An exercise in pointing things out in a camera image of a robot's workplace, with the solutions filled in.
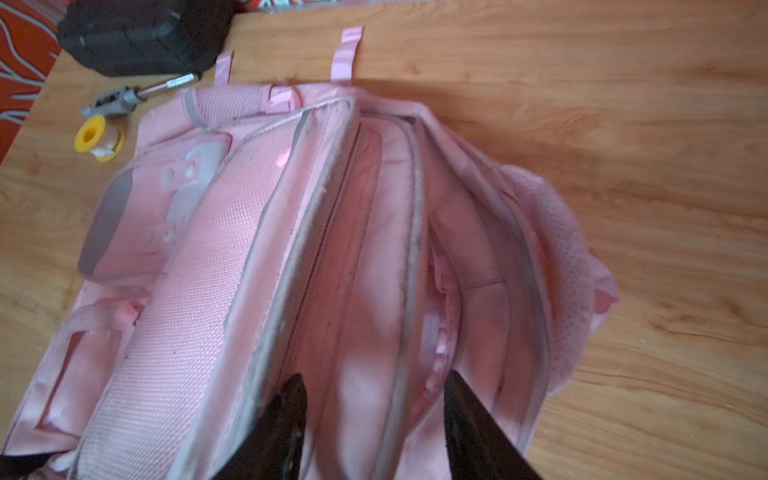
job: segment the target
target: wooden table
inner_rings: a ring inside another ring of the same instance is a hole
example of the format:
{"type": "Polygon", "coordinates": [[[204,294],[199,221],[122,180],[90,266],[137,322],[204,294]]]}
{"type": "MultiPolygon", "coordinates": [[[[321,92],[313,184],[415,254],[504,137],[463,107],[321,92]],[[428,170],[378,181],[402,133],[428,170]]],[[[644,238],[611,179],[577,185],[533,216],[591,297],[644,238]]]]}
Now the wooden table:
{"type": "MultiPolygon", "coordinates": [[[[768,476],[768,6],[480,0],[235,18],[233,81],[326,80],[365,25],[356,83],[428,104],[500,162],[549,178],[623,303],[530,459],[556,478],[768,476]]],[[[142,78],[146,84],[150,79],[142,78]]],[[[209,73],[204,84],[211,82],[209,73]]],[[[81,285],[110,164],[72,149],[109,80],[62,54],[0,167],[0,425],[81,285]]]]}

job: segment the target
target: red patterned rug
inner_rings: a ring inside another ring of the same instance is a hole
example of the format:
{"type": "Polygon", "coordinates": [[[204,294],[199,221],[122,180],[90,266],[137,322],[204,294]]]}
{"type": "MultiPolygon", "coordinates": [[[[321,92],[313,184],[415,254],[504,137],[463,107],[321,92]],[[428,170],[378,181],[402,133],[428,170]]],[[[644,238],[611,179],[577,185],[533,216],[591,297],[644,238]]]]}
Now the red patterned rug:
{"type": "Polygon", "coordinates": [[[22,0],[0,0],[0,161],[53,68],[55,25],[22,0]]]}

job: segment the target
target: black bag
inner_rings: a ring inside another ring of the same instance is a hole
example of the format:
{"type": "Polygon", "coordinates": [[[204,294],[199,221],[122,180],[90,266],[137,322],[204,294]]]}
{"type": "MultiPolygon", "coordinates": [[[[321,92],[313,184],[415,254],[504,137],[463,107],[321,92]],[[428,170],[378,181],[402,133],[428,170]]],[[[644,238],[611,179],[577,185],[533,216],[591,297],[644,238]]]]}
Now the black bag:
{"type": "Polygon", "coordinates": [[[108,77],[203,71],[216,61],[232,13],[232,0],[74,0],[58,42],[108,77]]]}

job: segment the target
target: pink mesh side pocket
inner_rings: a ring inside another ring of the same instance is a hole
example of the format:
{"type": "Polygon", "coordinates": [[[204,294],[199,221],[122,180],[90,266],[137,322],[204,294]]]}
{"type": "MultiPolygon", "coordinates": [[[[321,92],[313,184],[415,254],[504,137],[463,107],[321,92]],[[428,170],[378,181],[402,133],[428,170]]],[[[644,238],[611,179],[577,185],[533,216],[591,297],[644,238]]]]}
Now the pink mesh side pocket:
{"type": "Polygon", "coordinates": [[[200,117],[210,125],[262,114],[269,107],[268,84],[230,84],[196,93],[200,117]]]}
{"type": "Polygon", "coordinates": [[[593,323],[600,321],[594,316],[604,318],[618,301],[618,289],[611,273],[589,253],[576,216],[554,188],[523,168],[505,165],[501,170],[542,248],[552,304],[549,391],[555,392],[576,368],[593,323]]]}

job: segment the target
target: pink backpack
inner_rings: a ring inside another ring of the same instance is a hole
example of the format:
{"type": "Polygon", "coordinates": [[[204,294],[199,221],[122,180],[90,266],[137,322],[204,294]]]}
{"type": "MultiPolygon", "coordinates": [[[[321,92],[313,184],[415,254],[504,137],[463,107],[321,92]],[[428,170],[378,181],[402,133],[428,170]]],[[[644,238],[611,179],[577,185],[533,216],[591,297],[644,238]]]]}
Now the pink backpack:
{"type": "Polygon", "coordinates": [[[618,297],[544,179],[339,84],[146,114],[78,269],[4,453],[94,480],[209,478],[295,372],[302,478],[449,478],[449,370],[524,451],[618,297]]]}

